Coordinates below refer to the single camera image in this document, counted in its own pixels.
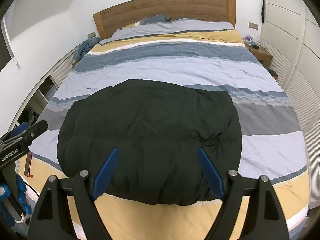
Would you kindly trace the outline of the blue gloved hand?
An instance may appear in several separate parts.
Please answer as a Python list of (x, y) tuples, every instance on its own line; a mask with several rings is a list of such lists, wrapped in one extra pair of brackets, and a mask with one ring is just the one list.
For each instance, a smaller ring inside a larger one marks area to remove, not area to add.
[(16, 174), (14, 189), (11, 189), (1, 172), (1, 215), (8, 226), (30, 224), (32, 208), (26, 198), (27, 187), (20, 175)]

